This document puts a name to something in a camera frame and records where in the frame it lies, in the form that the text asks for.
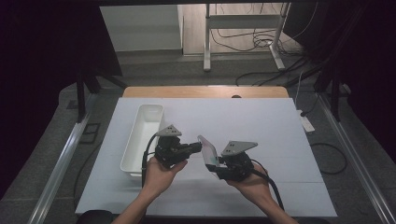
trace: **human hand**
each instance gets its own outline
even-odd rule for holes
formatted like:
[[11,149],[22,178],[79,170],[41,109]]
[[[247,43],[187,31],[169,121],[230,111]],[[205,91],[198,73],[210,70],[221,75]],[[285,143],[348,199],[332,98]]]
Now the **human hand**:
[[155,157],[151,157],[148,160],[146,180],[142,191],[148,192],[154,197],[160,196],[161,193],[169,188],[176,174],[181,171],[186,164],[187,161],[182,161],[168,169],[160,164]]
[[[260,165],[254,163],[254,169],[267,175],[267,172],[260,167]],[[249,201],[259,206],[259,203],[272,203],[274,202],[268,182],[261,177],[250,174],[248,178],[241,182],[232,180],[226,180],[227,184],[238,189],[242,195],[245,196]]]

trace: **white table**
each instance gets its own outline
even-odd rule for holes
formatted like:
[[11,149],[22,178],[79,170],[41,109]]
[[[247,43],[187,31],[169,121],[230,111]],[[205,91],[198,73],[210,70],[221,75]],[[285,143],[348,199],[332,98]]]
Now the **white table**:
[[[290,98],[120,98],[76,213],[105,209],[119,214],[138,194],[140,182],[120,169],[122,154],[141,105],[164,106],[164,127],[174,124],[181,143],[201,134],[220,153],[230,140],[257,142],[247,151],[276,182],[293,217],[336,217],[303,127]],[[217,180],[193,154],[148,215],[176,217],[264,217],[224,180]]]

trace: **gray carpet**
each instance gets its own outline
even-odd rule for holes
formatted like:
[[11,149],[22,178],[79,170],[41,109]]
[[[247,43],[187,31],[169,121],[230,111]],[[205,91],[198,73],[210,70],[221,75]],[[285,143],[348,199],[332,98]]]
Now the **gray carpet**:
[[[150,60],[144,63],[126,62],[121,65],[123,77],[119,77],[119,79],[130,86],[233,85],[238,76],[247,72],[273,72],[276,70],[275,63],[269,56],[259,60],[243,60],[246,56],[240,56],[238,60],[238,57],[234,56],[234,60],[224,60],[222,57],[214,59],[210,73],[203,71],[203,62],[192,59],[185,62],[162,63]],[[286,66],[291,65],[295,60],[296,58],[286,58]],[[290,73],[290,78],[299,76],[300,72],[301,70],[297,70]],[[250,85],[272,76],[249,76],[241,79],[240,83]],[[287,80],[288,75],[285,75],[269,84],[282,85]],[[312,92],[314,81],[315,77],[311,77],[302,82],[297,100],[298,108],[309,110],[315,102],[316,95]],[[100,123],[97,137],[92,143],[78,145],[45,223],[76,223],[77,221],[74,214],[75,202],[78,201],[78,197],[83,191],[97,154],[95,149],[106,134],[115,105],[121,96],[121,90],[114,84],[103,79],[100,79],[100,82],[103,90],[99,94],[89,120],[90,124]],[[58,109],[48,129],[0,202],[1,223],[26,223],[29,219],[77,119],[77,110],[70,109],[70,104],[73,104],[70,102],[76,100],[75,89],[75,86],[70,86],[61,92]],[[290,97],[295,97],[296,89],[296,87],[289,89]],[[389,205],[395,211],[395,164],[354,116],[343,98],[340,102],[340,115],[365,164],[373,174],[378,186],[383,190]],[[316,128],[314,133],[307,136],[311,144],[322,142],[340,147],[340,143],[320,106],[317,105],[307,117]],[[82,140],[85,142],[90,142],[92,139],[92,134],[82,136]],[[320,169],[334,171],[343,165],[342,157],[326,147],[315,147],[314,154]],[[323,178],[339,216],[329,219],[331,223],[381,223],[350,165],[339,175],[323,175]]]

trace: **forearm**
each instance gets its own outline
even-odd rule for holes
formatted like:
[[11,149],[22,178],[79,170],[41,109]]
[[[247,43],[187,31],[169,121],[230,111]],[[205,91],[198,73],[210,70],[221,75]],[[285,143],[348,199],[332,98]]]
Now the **forearm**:
[[283,211],[273,200],[259,200],[255,203],[275,224],[297,224],[297,221]]
[[137,224],[149,205],[157,198],[157,195],[142,190],[128,207],[112,222],[112,224]]

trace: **white tray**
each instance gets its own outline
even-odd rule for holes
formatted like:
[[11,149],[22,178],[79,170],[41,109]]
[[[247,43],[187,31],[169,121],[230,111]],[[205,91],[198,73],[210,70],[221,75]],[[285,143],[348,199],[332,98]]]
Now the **white tray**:
[[[149,139],[160,130],[163,123],[162,105],[141,105],[134,120],[134,127],[129,136],[122,156],[120,168],[123,172],[131,175],[133,179],[139,180],[142,176],[143,153],[149,143]],[[148,150],[153,152],[157,145],[156,137]]]

